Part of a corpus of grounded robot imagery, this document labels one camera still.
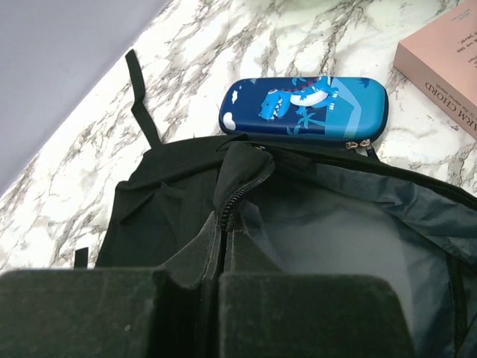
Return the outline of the white book pink flowers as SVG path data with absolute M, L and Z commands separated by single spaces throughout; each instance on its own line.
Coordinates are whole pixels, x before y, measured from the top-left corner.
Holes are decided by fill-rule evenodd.
M 399 41 L 398 69 L 476 137 L 476 2 L 464 1 Z

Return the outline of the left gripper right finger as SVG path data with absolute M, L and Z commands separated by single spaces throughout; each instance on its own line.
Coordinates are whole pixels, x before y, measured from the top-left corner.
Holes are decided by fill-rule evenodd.
M 415 357 L 395 291 L 377 277 L 280 271 L 242 231 L 227 235 L 220 357 Z

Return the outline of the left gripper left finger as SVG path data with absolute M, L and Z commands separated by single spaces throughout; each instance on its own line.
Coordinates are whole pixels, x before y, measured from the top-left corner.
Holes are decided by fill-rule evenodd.
M 213 357 L 221 251 L 211 213 L 158 267 L 9 271 L 1 276 L 1 355 Z

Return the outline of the black backpack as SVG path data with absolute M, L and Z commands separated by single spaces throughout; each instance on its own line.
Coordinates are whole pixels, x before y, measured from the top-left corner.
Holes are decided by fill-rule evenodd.
M 136 54 L 125 57 L 132 112 L 150 148 L 115 191 L 98 269 L 158 267 L 211 213 L 280 271 L 377 277 L 397 294 L 415 357 L 476 355 L 476 198 L 357 148 L 226 134 L 164 144 L 145 104 Z

